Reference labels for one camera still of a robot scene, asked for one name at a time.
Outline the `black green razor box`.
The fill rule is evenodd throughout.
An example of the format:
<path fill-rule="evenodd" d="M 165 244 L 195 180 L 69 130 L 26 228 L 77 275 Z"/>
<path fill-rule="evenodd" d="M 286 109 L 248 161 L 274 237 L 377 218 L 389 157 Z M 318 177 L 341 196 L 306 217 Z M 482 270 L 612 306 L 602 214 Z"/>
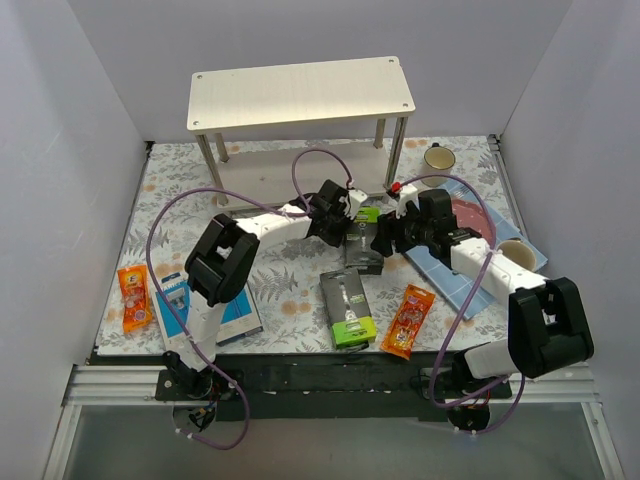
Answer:
<path fill-rule="evenodd" d="M 384 257 L 371 248 L 377 234 L 378 207 L 361 207 L 344 236 L 346 268 L 355 268 L 361 275 L 381 275 Z"/>
<path fill-rule="evenodd" d="M 320 275 L 328 324 L 334 347 L 342 351 L 367 349 L 377 337 L 359 272 L 354 268 Z"/>

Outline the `white two-tier shelf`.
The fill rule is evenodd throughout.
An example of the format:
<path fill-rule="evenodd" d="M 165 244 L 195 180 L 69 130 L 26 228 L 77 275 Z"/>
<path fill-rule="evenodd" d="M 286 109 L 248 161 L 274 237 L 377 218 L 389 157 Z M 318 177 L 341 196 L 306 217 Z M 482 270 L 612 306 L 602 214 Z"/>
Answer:
<path fill-rule="evenodd" d="M 223 136 L 269 127 L 285 133 L 317 125 L 373 120 L 372 142 L 342 144 L 339 156 L 356 184 L 381 196 L 393 184 L 408 119 L 416 110 L 395 56 L 196 72 L 191 77 L 187 128 L 195 137 L 219 206 L 236 210 L 231 190 L 282 203 L 291 191 L 295 150 L 230 159 Z"/>

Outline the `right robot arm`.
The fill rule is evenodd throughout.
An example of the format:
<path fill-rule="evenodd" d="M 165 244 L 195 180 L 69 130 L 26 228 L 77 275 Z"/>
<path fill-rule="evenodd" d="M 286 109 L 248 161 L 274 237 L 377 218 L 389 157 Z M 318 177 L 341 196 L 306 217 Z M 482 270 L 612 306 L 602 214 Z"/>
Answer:
<path fill-rule="evenodd" d="M 586 361 L 594 343 L 577 285 L 527 270 L 459 225 L 444 189 L 418 191 L 395 184 L 395 211 L 378 219 L 373 250 L 385 257 L 425 247 L 449 270 L 479 283 L 507 311 L 507 336 L 455 354 L 440 375 L 464 397 L 475 397 L 497 378 L 520 373 L 535 379 Z"/>

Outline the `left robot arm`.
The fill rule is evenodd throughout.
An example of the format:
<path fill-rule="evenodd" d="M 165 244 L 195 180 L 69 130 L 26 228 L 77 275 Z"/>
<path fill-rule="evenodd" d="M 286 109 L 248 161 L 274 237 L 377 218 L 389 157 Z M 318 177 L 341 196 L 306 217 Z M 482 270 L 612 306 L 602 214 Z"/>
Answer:
<path fill-rule="evenodd" d="M 264 213 L 239 220 L 224 213 L 215 215 L 187 257 L 185 281 L 166 287 L 153 272 L 149 273 L 158 303 L 156 311 L 170 313 L 187 345 L 182 352 L 174 348 L 165 352 L 164 366 L 172 384 L 193 400 L 214 391 L 215 382 L 205 368 L 218 368 L 212 364 L 214 355 L 203 352 L 201 344 L 217 335 L 224 309 L 245 290 L 259 251 L 308 237 L 339 247 L 367 199 L 363 191 L 331 180 L 316 193 L 300 192 L 279 209 L 235 192 L 230 195 Z"/>

